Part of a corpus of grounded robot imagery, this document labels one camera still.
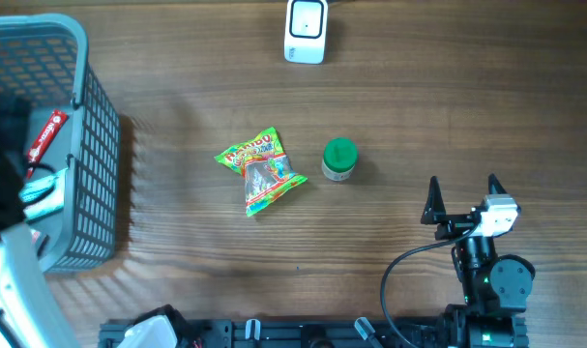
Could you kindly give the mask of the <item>green lid plastic jar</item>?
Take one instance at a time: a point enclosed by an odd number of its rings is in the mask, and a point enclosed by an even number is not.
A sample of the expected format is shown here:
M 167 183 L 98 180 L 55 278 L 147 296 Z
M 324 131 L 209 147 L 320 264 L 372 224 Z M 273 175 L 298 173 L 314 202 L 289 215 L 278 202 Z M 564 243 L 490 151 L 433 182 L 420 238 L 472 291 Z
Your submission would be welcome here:
M 344 137 L 330 140 L 323 152 L 322 171 L 326 178 L 335 182 L 347 180 L 359 157 L 356 144 Z

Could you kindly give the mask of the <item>Haribo gummy candy bag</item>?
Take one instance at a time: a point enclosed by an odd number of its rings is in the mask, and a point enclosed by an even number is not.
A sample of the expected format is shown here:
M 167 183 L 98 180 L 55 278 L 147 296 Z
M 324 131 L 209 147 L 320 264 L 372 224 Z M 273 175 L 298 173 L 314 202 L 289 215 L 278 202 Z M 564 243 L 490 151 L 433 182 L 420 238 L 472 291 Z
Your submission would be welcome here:
M 244 178 L 248 217 L 308 179 L 292 169 L 274 127 L 263 130 L 251 140 L 230 146 L 215 156 L 215 160 Z

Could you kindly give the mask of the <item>mint green tissue pack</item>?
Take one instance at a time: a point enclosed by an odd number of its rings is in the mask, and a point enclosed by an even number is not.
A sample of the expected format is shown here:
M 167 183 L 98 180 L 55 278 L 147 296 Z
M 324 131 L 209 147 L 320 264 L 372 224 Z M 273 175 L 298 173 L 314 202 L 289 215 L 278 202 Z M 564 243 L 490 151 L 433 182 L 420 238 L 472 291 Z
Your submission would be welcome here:
M 65 205 L 66 170 L 27 183 L 18 196 L 27 222 L 44 218 Z

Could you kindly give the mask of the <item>red Nescafe stick sachet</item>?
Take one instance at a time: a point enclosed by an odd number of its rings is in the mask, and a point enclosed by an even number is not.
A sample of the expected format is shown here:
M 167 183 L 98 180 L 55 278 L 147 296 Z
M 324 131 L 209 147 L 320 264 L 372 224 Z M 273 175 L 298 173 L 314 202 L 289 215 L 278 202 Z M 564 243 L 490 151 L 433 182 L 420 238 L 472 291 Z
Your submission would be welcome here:
M 27 179 L 30 179 L 33 176 L 35 165 L 41 162 L 47 148 L 68 119 L 69 115 L 66 112 L 58 109 L 53 110 L 42 127 L 39 135 L 35 138 L 31 147 L 27 151 L 27 159 L 29 163 L 29 168 L 26 172 Z

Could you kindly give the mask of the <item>red pocket tissue pack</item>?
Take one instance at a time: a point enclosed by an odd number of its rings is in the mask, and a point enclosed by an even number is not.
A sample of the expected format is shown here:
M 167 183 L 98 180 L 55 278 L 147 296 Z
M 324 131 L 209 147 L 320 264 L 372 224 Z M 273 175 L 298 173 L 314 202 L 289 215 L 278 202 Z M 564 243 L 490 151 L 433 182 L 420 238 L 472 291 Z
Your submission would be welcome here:
M 35 248 L 37 253 L 40 253 L 49 239 L 48 235 L 36 229 L 30 229 L 32 236 L 32 246 Z

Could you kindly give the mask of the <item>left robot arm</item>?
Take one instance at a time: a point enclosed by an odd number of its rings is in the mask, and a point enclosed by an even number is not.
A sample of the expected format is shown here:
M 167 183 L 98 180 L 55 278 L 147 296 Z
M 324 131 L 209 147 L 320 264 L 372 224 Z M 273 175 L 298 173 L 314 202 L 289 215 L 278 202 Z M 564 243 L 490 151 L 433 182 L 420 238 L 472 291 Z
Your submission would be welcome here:
M 47 286 L 18 194 L 29 101 L 0 93 L 0 347 L 78 347 Z

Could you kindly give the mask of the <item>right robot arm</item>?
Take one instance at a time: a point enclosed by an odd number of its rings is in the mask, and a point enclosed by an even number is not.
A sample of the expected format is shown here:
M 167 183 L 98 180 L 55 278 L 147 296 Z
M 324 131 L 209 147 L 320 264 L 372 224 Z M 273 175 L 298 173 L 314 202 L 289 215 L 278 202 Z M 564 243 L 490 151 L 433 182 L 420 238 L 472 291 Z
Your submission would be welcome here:
M 438 178 L 429 181 L 421 223 L 435 225 L 435 239 L 453 248 L 451 257 L 464 305 L 450 304 L 437 320 L 435 347 L 526 348 L 527 298 L 536 270 L 526 259 L 498 255 L 495 240 L 513 230 L 520 206 L 497 177 L 488 177 L 480 205 L 460 215 L 447 213 Z

